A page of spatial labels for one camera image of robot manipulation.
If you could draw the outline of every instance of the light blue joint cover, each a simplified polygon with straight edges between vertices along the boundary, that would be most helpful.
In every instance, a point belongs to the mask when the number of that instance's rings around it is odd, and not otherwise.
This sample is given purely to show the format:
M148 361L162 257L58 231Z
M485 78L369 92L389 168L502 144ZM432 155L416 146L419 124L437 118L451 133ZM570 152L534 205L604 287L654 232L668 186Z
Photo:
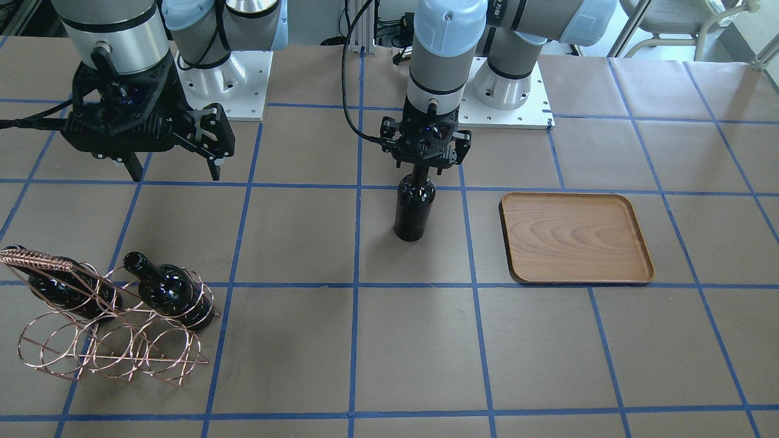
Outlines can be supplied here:
M289 44L289 26L287 25L287 0L280 0L279 23L276 25L276 35L270 45L270 51L284 50Z
M584 0L562 32L560 42L580 46L597 43L606 32L616 6L617 0Z
M414 33L430 53L452 58L479 42L486 22L487 0L420 0Z
M184 30L197 23L213 7L214 0L163 0L165 26L173 31Z
M514 32L515 35L522 38L523 41L525 41L528 44L534 45L534 46L542 46L546 44L547 40L544 37L539 37L537 35L530 35L530 34L523 34L522 32Z

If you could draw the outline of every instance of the tray rim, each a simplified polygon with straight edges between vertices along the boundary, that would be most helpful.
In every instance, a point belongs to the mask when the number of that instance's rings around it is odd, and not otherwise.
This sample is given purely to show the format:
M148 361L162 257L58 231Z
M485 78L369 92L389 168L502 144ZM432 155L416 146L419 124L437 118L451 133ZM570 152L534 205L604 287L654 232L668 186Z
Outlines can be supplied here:
M627 210L629 220L631 223L631 228L633 229L634 233L636 234L636 237L638 239L640 252L642 259L644 260L644 264L647 268L647 276L645 278L636 279L636 280L617 280L617 281L587 281L587 280L532 280L526 277L523 277L518 272L516 272L516 267L514 265L514 262L512 260L512 254L511 254L511 246L509 244L509 234L506 229L506 214L503 210L503 204L505 201L509 198L513 197L559 197L559 198L612 198L617 199ZM565 192L507 192L505 195L501 197L500 203L499 203L499 213L500 213L500 221L501 221L501 228L503 232L503 241L506 246L506 257L509 263L509 272L515 277L520 283L524 284L648 284L650 283L656 274L656 271L654 269L654 263L652 262L651 254L649 253L649 248L647 248L647 241L643 237L643 231L641 230L641 224L638 221L638 217L636 216L636 211L633 208L633 203L630 202L630 200L619 193L565 193Z

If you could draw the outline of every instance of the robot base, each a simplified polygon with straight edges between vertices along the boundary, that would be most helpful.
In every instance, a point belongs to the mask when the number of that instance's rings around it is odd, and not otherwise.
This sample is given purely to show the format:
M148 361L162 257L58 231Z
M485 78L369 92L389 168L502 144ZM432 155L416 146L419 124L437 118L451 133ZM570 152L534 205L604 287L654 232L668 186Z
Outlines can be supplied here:
M555 125L549 97L546 95L544 80L538 64L530 74L532 88L525 104L515 110L498 110L482 104L474 95L471 80L487 58L474 58L471 75L465 85L463 102L460 104L459 125L463 128L510 128L510 129L547 129Z
M245 82L221 93L208 94L197 89L195 83L202 83L202 81L193 80L194 75L203 74L205 71L195 69L181 71L176 65L187 102L193 108L203 108L218 102L222 104L230 120L261 122L265 111L273 52L234 51L232 56L243 66Z

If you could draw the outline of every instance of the brown rectangular tray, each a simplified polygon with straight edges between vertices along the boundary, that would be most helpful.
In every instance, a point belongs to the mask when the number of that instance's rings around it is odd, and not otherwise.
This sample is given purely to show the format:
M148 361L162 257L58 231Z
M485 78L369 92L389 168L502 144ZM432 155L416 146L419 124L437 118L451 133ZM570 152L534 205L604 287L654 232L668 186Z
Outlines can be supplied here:
M647 283L654 268L620 195L507 193L500 203L509 265L530 283Z

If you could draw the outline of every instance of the wine bottle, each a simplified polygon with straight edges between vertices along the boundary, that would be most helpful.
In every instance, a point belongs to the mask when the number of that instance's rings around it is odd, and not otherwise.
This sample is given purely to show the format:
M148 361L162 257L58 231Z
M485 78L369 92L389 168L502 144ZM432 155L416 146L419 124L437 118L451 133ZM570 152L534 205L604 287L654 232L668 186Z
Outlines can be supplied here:
M213 305L191 277L180 267L151 263L142 253L133 251L124 258L125 269L138 277L138 294L147 306L162 316L200 330L213 319Z
M21 245L11 245L5 249L26 249ZM58 257L62 260L68 260L74 263L76 266L82 266L75 260L71 260L67 257ZM84 274L71 274L70 272L60 270L45 270L40 271L43 274L39 274L35 270L29 267L13 266L21 272L27 274L27 282L30 283L30 290L33 294L40 298L48 300L56 307L68 311L82 318L91 320L97 318L104 313L104 309L100 307L93 297L84 295L82 292L76 290L89 292L84 287L83 283L89 285L89 289L95 290L98 288L97 294L106 303L110 304L114 299L114 295L117 294L116 289L108 287L106 284L99 282L95 278ZM116 295L116 301L114 302L116 308L122 307L122 296Z

